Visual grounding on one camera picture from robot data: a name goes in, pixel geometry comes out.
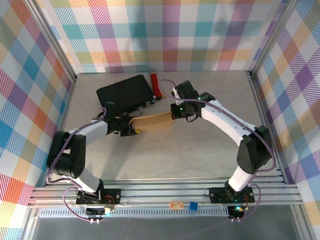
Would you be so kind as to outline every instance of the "colorful checkered backdrop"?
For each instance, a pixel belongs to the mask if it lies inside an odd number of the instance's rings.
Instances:
[[[281,0],[38,3],[81,73],[249,69],[281,12]]]
[[[23,0],[0,1],[0,239],[16,239],[71,81]]]
[[[320,239],[320,1],[300,0],[258,73],[276,148]]]

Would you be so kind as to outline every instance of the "gray floor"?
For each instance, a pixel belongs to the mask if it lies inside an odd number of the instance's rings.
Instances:
[[[75,84],[66,130],[88,123],[101,105],[96,90],[133,77],[135,73],[81,74]],[[149,74],[144,74],[150,83]],[[245,121],[259,126],[261,120],[246,73],[235,71],[159,72],[158,79],[176,84],[189,80],[199,92],[215,96],[224,107]],[[171,92],[171,85],[164,88]],[[166,98],[144,108],[144,116],[170,110]],[[171,127],[139,135],[107,135],[86,149],[86,167],[103,180],[230,177],[237,167],[238,147],[212,123],[197,119],[174,121]]]
[[[77,218],[39,218],[35,240],[297,240],[290,206],[259,206],[242,222],[227,217],[112,217],[99,225]]]

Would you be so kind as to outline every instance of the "blue cube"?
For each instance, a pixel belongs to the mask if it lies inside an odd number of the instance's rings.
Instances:
[[[196,203],[196,202],[194,202],[194,201],[191,201],[191,202],[190,202],[190,206],[189,206],[189,210],[196,212],[197,209],[198,209],[198,203]]]

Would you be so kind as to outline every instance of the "marble surface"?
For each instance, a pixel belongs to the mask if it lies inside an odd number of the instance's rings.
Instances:
[[[122,81],[137,73],[81,74],[75,84],[65,130],[88,123],[101,105],[98,88]],[[151,84],[148,73],[145,78]],[[234,114],[261,125],[256,102],[243,70],[203,72],[159,72],[158,79],[176,84],[189,80],[198,93],[208,92]],[[172,86],[163,84],[169,93]],[[174,100],[162,99],[143,109],[143,116],[170,110]],[[143,131],[136,136],[111,134],[86,148],[85,166],[103,180],[229,177],[237,167],[238,146],[212,123],[197,119],[175,120],[171,127]]]

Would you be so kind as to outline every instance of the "small orange object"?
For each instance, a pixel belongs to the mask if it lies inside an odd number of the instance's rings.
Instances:
[[[184,202],[183,201],[171,201],[170,202],[170,209],[183,209]]]

